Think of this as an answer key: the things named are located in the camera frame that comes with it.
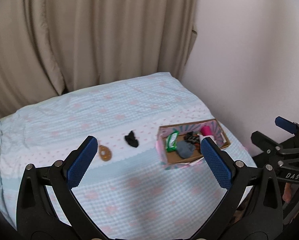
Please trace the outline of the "person's right hand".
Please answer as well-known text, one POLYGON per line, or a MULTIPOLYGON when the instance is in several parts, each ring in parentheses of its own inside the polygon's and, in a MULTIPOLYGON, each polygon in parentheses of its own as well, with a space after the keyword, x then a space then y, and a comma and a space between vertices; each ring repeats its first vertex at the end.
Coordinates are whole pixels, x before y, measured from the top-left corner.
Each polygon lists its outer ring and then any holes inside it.
POLYGON ((286 203, 290 203, 290 201, 292 200, 292 185, 291 185, 291 183, 285 184, 282 199, 286 203))

